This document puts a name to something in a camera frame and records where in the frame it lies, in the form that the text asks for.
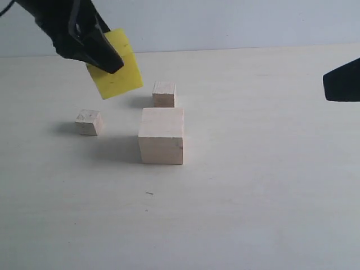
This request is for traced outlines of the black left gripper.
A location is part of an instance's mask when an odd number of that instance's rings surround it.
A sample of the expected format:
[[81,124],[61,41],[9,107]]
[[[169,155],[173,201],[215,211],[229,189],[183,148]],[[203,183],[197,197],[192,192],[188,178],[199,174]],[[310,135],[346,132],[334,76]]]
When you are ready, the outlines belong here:
[[124,66],[106,39],[110,28],[92,1],[17,1],[51,39],[58,55],[91,64],[109,74]]

